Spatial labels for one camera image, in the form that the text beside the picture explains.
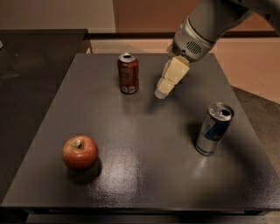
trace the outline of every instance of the can label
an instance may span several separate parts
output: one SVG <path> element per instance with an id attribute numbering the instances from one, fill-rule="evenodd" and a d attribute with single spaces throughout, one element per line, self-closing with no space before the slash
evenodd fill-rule
<path id="1" fill-rule="evenodd" d="M 131 53 L 121 54 L 117 65 L 121 91 L 125 94 L 134 94 L 139 88 L 137 58 Z"/>
<path id="2" fill-rule="evenodd" d="M 234 111 L 221 102 L 211 104 L 202 123 L 196 149 L 203 155 L 215 152 L 234 117 Z"/>

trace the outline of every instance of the soda can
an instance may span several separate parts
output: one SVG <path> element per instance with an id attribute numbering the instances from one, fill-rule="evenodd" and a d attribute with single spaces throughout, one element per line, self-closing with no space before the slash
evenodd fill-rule
<path id="1" fill-rule="evenodd" d="M 123 53 L 117 61 L 120 89 L 124 94 L 134 94 L 139 89 L 138 59 L 131 53 Z"/>
<path id="2" fill-rule="evenodd" d="M 234 115 L 233 109 L 225 103 L 216 102 L 211 104 L 206 112 L 199 138 L 195 145 L 197 151 L 205 156 L 212 155 L 232 122 Z"/>

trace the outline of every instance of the apple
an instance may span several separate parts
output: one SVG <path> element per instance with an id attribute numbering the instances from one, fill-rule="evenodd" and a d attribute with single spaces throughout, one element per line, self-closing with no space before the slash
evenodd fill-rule
<path id="1" fill-rule="evenodd" d="M 97 145 L 89 136 L 74 136 L 64 144 L 62 149 L 64 163 L 77 172 L 88 170 L 97 157 Z"/>

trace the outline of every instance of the can top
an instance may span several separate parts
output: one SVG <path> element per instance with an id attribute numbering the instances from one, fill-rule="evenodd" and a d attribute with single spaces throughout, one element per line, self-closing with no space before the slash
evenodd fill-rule
<path id="1" fill-rule="evenodd" d="M 130 63 L 130 62 L 136 60 L 136 57 L 133 54 L 126 52 L 126 53 L 122 53 L 119 56 L 119 60 L 121 62 Z"/>
<path id="2" fill-rule="evenodd" d="M 213 118 L 223 122 L 231 121 L 235 115 L 232 108 L 222 102 L 211 104 L 208 111 Z"/>

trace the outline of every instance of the red can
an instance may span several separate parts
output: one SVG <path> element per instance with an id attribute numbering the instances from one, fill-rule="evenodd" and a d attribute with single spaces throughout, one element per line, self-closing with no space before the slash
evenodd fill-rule
<path id="1" fill-rule="evenodd" d="M 124 94 L 131 95 L 139 89 L 138 59 L 131 53 L 123 53 L 117 61 L 120 89 Z"/>

